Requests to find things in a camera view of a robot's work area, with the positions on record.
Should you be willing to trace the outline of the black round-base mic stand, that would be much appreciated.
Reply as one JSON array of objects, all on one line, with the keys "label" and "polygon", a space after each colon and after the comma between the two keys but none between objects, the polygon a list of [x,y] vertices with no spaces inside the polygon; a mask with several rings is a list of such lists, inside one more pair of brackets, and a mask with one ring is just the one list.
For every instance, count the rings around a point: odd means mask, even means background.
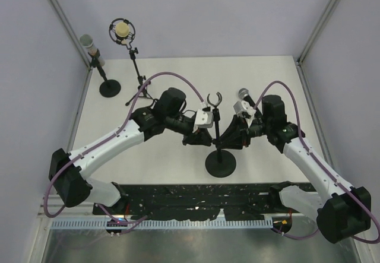
[{"label": "black round-base mic stand", "polygon": [[215,126],[216,137],[213,141],[216,150],[210,153],[205,160],[205,168],[207,172],[216,178],[226,178],[230,176],[236,169],[236,159],[232,153],[226,150],[222,150],[220,145],[220,113],[218,106],[222,102],[223,98],[220,92],[216,92],[218,101],[212,103],[210,100],[210,94],[207,96],[207,102],[213,107],[213,121]]}]

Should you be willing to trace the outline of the black silver handheld microphone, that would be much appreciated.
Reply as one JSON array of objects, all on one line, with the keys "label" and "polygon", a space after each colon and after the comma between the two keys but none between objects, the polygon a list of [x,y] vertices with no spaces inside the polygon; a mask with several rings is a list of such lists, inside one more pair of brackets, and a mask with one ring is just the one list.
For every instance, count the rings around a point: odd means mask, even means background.
[{"label": "black silver handheld microphone", "polygon": [[256,107],[256,103],[253,101],[252,97],[249,94],[249,90],[247,88],[241,88],[238,91],[237,96],[240,100],[244,100],[248,102],[249,105],[254,108],[256,118],[262,117],[261,111]]}]

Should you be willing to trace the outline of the cream condenser microphone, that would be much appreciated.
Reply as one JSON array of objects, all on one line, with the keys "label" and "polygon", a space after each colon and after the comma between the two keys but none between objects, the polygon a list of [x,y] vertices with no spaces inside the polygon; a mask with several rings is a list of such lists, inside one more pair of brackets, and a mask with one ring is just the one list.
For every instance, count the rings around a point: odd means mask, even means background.
[{"label": "cream condenser microphone", "polygon": [[130,32],[129,25],[123,21],[117,23],[117,25],[115,26],[116,38],[122,44],[126,43],[126,39],[129,35],[129,32]]}]

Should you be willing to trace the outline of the black tripod stand with shockmount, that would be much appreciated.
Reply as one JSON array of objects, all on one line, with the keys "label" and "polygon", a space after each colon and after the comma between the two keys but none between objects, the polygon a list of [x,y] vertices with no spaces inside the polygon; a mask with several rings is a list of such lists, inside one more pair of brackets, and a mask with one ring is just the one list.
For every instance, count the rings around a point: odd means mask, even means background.
[{"label": "black tripod stand with shockmount", "polygon": [[[115,34],[115,26],[117,25],[117,23],[119,22],[125,22],[129,25],[129,29],[130,29],[130,32],[129,32],[129,35],[126,39],[126,43],[125,44],[122,44],[120,41],[117,40],[116,38],[116,34]],[[133,25],[132,22],[130,22],[129,20],[127,20],[126,18],[116,18],[114,19],[110,25],[109,25],[109,29],[108,29],[108,33],[109,33],[109,37],[110,39],[116,43],[117,45],[120,45],[120,46],[124,46],[126,47],[128,53],[129,53],[129,57],[130,57],[130,60],[132,61],[133,63],[133,66],[134,66],[134,69],[135,69],[135,72],[136,72],[136,75],[137,75],[137,80],[138,80],[138,90],[140,89],[140,87],[143,85],[143,83],[145,83],[147,81],[147,77],[145,75],[141,75],[140,74],[140,70],[138,69],[138,65],[137,65],[137,62],[136,62],[136,55],[139,54],[139,51],[137,49],[137,47],[133,47],[132,46],[132,43],[133,41],[135,40],[135,37],[136,37],[136,29],[135,29],[135,26]],[[151,104],[149,105],[149,107],[153,107],[153,105],[156,103],[157,99],[153,98],[149,92],[148,92],[148,89],[144,88],[142,90],[142,93],[139,93],[139,94],[134,94],[130,100],[128,100],[126,103],[125,103],[125,106],[129,106],[132,104],[132,101],[135,99],[135,97],[137,97],[137,99],[144,99],[144,100],[151,100]]]}]

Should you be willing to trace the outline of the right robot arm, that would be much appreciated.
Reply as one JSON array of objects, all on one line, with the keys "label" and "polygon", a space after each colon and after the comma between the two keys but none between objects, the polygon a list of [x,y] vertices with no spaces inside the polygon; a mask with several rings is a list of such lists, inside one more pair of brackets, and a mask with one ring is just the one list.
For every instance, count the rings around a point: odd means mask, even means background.
[{"label": "right robot arm", "polygon": [[248,90],[239,91],[239,101],[233,106],[235,114],[220,137],[220,147],[241,150],[250,145],[252,138],[265,135],[316,190],[316,194],[311,195],[290,182],[276,184],[268,198],[270,208],[276,212],[291,208],[307,216],[331,243],[369,230],[371,195],[368,190],[355,188],[314,152],[300,126],[287,121],[280,96],[264,96],[261,104],[261,110],[254,110],[255,103]]}]

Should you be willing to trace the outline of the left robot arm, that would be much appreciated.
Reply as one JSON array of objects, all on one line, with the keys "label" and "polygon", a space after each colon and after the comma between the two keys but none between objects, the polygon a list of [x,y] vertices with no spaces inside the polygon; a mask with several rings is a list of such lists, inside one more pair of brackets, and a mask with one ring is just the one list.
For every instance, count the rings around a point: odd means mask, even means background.
[{"label": "left robot arm", "polygon": [[212,138],[205,125],[212,124],[211,109],[203,103],[191,118],[183,113],[185,93],[169,88],[155,104],[134,110],[127,123],[85,147],[52,154],[49,179],[65,207],[92,202],[107,207],[114,214],[126,210],[127,196],[114,182],[92,179],[92,174],[125,150],[162,134],[165,129],[183,135],[185,144],[210,146]]}]

